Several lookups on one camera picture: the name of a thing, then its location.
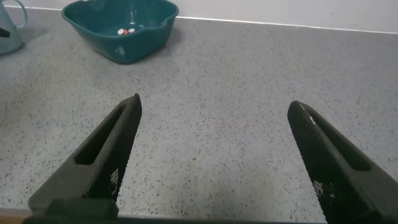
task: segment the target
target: kettle handle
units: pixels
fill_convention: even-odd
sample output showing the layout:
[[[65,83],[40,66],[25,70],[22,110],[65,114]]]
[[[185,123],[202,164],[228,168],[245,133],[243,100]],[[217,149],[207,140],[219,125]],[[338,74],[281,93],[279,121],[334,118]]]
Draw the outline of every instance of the kettle handle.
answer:
[[[20,2],[20,0],[14,0],[14,1],[18,2],[18,4],[21,6],[22,10],[24,11],[25,21],[24,21],[22,24],[16,25],[16,26],[17,26],[17,29],[23,29],[23,28],[25,28],[26,25],[27,25],[27,13],[26,13],[26,9],[25,9],[25,6],[23,5],[23,3]]]

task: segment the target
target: grey countertop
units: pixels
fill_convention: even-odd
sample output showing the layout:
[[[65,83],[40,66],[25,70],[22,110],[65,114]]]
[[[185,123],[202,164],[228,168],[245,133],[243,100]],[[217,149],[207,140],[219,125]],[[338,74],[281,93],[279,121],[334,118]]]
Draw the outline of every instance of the grey countertop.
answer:
[[[0,56],[2,208],[27,208],[134,93],[143,114],[122,214],[324,222],[287,121],[293,100],[398,180],[398,35],[177,19],[162,50],[118,65],[59,11],[28,13],[26,46]]]

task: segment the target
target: teal bowl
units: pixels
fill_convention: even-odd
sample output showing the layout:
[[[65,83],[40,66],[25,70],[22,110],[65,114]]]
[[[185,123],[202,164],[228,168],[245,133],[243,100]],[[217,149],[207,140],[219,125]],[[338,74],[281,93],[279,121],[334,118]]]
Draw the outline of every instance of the teal bowl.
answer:
[[[88,45],[121,64],[135,62],[160,49],[169,39],[178,7],[166,0],[77,1],[62,10]],[[135,32],[118,35],[119,29]]]

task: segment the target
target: bowl rim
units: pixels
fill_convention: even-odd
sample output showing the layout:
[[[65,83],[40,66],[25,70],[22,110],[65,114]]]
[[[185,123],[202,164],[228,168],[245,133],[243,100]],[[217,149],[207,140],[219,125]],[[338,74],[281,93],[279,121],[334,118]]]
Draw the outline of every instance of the bowl rim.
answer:
[[[160,25],[157,25],[157,26],[154,26],[154,27],[144,27],[144,28],[138,30],[137,32],[134,32],[134,33],[128,34],[128,35],[104,35],[104,34],[99,34],[99,33],[97,33],[97,32],[93,32],[93,31],[91,31],[91,30],[89,30],[89,29],[87,29],[87,28],[85,28],[85,27],[82,27],[81,25],[79,25],[79,24],[77,24],[76,22],[72,21],[71,19],[69,19],[69,18],[65,15],[65,11],[66,11],[70,6],[72,6],[72,5],[74,5],[74,4],[79,4],[80,1],[82,1],[82,0],[77,0],[77,1],[75,1],[75,2],[72,2],[72,3],[68,4],[67,6],[65,6],[65,7],[62,9],[62,17],[63,17],[63,19],[65,19],[65,20],[66,20],[67,22],[69,22],[71,25],[74,25],[76,28],[79,28],[79,29],[81,29],[81,30],[83,30],[83,31],[85,31],[85,32],[87,32],[87,33],[89,33],[89,34],[91,34],[91,35],[94,35],[94,36],[96,36],[96,37],[103,38],[103,39],[125,39],[125,38],[129,38],[129,37],[132,37],[132,36],[134,36],[134,35],[137,35],[137,34],[140,34],[140,33],[143,33],[143,32],[147,32],[147,31],[150,31],[150,30],[162,29],[162,28],[164,28],[164,27],[169,23],[169,20],[176,18],[176,16],[177,16],[178,13],[179,13],[178,6],[175,5],[174,3],[172,3],[172,2],[170,2],[170,1],[168,1],[168,0],[159,0],[159,1],[166,2],[167,4],[170,4],[171,6],[173,6],[173,7],[175,8],[175,12],[174,12],[171,16],[166,17],[166,18],[163,20],[163,22],[160,23]]]

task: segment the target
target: kitchen counter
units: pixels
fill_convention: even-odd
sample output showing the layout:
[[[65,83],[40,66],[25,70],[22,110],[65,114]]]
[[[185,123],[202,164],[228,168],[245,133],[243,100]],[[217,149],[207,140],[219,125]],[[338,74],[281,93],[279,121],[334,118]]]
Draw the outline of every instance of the kitchen counter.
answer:
[[[134,93],[122,215],[325,222],[287,121],[294,100],[398,180],[398,35],[176,19],[162,50],[118,65],[60,11],[28,13],[26,46],[0,56],[1,208],[28,208]]]

